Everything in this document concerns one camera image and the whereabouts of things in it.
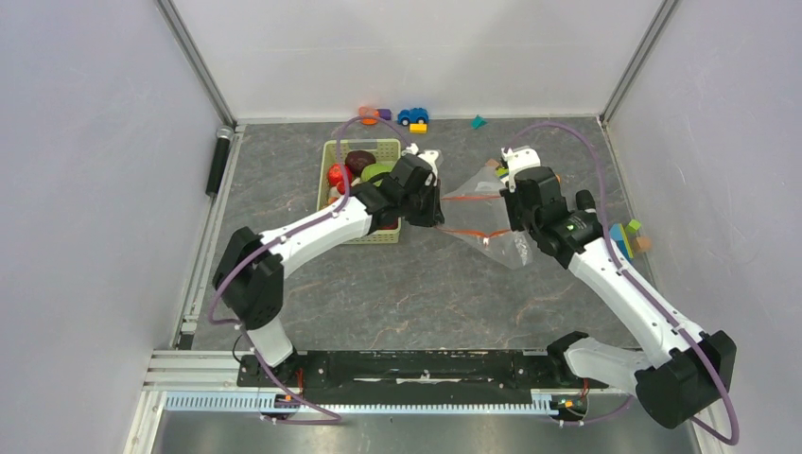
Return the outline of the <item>clear zip top bag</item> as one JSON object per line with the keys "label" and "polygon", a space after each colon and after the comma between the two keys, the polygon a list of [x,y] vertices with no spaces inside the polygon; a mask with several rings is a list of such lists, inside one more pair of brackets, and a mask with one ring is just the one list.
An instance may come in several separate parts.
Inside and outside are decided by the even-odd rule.
{"label": "clear zip top bag", "polygon": [[533,252],[527,237],[509,225],[504,200],[499,195],[504,187],[496,168],[481,167],[460,187],[441,197],[445,223],[437,229],[498,264],[518,270],[531,264]]}

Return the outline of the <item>dark brown mangosteen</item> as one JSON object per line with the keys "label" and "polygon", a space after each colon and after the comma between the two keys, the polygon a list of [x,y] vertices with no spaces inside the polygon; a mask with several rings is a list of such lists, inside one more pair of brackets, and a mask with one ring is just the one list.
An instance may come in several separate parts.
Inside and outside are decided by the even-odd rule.
{"label": "dark brown mangosteen", "polygon": [[344,163],[355,177],[360,177],[364,168],[376,164],[377,160],[371,152],[357,149],[346,154]]}

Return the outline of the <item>red tomato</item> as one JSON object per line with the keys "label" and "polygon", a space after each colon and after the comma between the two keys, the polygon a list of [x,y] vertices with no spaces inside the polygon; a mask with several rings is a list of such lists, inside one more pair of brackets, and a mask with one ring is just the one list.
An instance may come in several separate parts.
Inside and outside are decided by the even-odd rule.
{"label": "red tomato", "polygon": [[330,187],[337,187],[340,192],[343,192],[346,185],[352,184],[354,176],[348,166],[333,164],[326,170],[326,180]]}

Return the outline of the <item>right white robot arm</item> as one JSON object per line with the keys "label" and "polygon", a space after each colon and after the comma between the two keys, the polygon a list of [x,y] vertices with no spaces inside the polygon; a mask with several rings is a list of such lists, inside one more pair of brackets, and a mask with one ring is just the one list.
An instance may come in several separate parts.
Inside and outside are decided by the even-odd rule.
{"label": "right white robot arm", "polygon": [[547,166],[509,170],[505,200],[511,226],[591,288],[638,342],[636,351],[613,347],[575,331],[549,345],[546,371],[559,386],[587,378],[636,398],[664,428],[692,421],[723,403],[735,444],[740,432],[729,387],[737,347],[723,331],[708,334],[685,318],[646,281],[610,241],[593,196],[576,195],[569,210],[556,174]]}

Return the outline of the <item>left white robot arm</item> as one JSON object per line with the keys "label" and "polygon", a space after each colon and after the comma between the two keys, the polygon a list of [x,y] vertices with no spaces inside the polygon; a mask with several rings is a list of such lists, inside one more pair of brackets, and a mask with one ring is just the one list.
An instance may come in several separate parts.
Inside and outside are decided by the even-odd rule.
{"label": "left white robot arm", "polygon": [[408,149],[390,172],[312,215],[261,234],[248,227],[233,233],[214,277],[214,300],[234,312],[230,322],[251,342],[272,384],[286,385],[297,373],[295,349],[279,319],[286,278],[334,247],[401,220],[421,227],[443,223],[441,160],[438,150]]}

